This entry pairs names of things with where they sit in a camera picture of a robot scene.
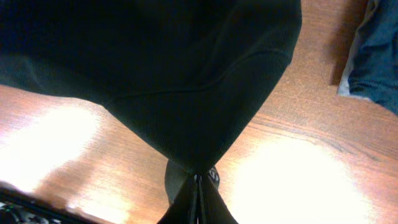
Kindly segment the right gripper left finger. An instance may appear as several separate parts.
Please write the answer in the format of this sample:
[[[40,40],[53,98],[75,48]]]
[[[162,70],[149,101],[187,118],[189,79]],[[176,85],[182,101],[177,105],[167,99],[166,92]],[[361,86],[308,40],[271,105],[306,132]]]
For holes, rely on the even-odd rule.
[[[158,224],[197,223],[197,180],[189,177]]]

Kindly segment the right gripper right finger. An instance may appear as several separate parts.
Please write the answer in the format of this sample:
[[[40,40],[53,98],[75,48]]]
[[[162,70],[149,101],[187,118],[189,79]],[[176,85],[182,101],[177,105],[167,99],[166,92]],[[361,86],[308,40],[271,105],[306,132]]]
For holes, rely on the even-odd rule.
[[[199,224],[238,224],[208,176],[198,181]]]

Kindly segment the black t-shirt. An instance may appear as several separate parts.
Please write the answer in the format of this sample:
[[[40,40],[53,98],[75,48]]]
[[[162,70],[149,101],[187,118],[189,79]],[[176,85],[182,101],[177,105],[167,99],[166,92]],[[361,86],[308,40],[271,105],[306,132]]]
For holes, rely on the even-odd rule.
[[[204,175],[292,60],[301,3],[2,1],[1,83],[99,104]]]

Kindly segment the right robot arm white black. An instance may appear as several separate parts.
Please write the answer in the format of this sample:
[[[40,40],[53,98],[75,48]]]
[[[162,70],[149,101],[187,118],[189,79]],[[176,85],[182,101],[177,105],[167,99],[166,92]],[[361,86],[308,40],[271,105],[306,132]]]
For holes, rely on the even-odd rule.
[[[55,207],[14,189],[1,187],[1,223],[98,223],[94,218]],[[186,179],[158,224],[237,224],[210,177]]]

